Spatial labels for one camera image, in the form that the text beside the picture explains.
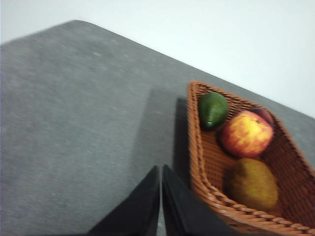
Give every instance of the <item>apple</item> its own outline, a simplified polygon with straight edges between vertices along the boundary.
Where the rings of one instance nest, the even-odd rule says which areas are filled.
[[[262,153],[273,137],[272,126],[259,115],[243,111],[224,127],[220,140],[231,154],[251,158]]]

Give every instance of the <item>woven basket rim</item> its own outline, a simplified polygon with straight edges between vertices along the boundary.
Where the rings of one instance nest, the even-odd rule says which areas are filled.
[[[190,111],[192,107],[196,108],[197,98],[195,96],[195,93],[196,93],[196,89],[199,86],[211,87],[212,90],[217,90],[220,93],[226,93],[229,96],[232,96],[233,98],[236,98],[238,100],[249,102],[251,104],[254,104],[257,107],[262,107],[262,108],[267,109],[266,107],[261,106],[260,104],[249,101],[247,99],[244,99],[230,92],[224,91],[216,86],[213,86],[213,85],[210,85],[208,83],[201,82],[198,80],[193,80],[188,83],[188,87],[187,87],[188,88],[188,103],[189,103],[188,112],[193,112],[193,111]],[[271,114],[273,119],[275,119],[275,122],[279,125],[280,131],[283,133],[288,143],[291,145],[292,149],[296,152],[297,156],[299,157],[298,158],[299,161],[303,165],[304,170],[308,173],[308,175],[310,176],[310,179],[315,184],[315,172],[312,170],[310,164],[305,159],[301,150],[295,144],[289,132],[285,129],[283,123],[272,112],[270,112],[269,110],[268,112]],[[227,216],[228,218],[232,220],[235,220],[237,222],[247,224],[247,225],[250,225],[250,226],[265,230],[265,231],[270,231],[270,232],[282,234],[282,235],[292,235],[292,234],[299,235],[302,233],[315,235],[315,229],[311,229],[310,227],[303,226],[302,224],[292,223],[288,220],[285,220],[282,217],[270,215],[264,211],[257,211],[255,209],[248,208],[245,205],[238,204],[237,202],[235,202],[234,200],[230,199],[228,196],[223,194],[220,190],[215,188],[210,183],[205,173],[199,118],[196,112],[193,112],[193,113],[194,113],[193,114],[194,127],[192,127],[189,124],[189,133],[194,133],[194,136],[196,139],[195,145],[197,149],[191,150],[192,144],[189,141],[190,163],[191,163],[190,174],[192,176],[191,181],[192,181],[192,185],[198,184],[198,188],[200,189],[199,195],[203,195],[202,198],[206,199],[207,202],[208,201],[211,202],[211,204],[208,204],[208,205],[212,209],[217,211],[218,213],[223,214],[224,216]],[[249,214],[254,215],[257,218],[264,218],[266,220],[263,222],[255,221],[253,220],[253,218],[249,218]]]

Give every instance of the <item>red apple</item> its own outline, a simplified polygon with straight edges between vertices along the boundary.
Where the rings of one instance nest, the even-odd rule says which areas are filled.
[[[272,126],[259,115],[244,111],[224,127],[221,143],[231,154],[251,158],[262,153],[273,137]]]

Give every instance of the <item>black object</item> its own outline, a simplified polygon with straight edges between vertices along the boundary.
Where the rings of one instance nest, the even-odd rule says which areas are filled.
[[[132,193],[87,234],[67,236],[155,236],[159,212],[159,176],[154,166]]]

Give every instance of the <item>white wall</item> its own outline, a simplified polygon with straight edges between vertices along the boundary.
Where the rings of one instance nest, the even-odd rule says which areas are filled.
[[[314,0],[2,0],[1,41],[74,19],[315,118]]]

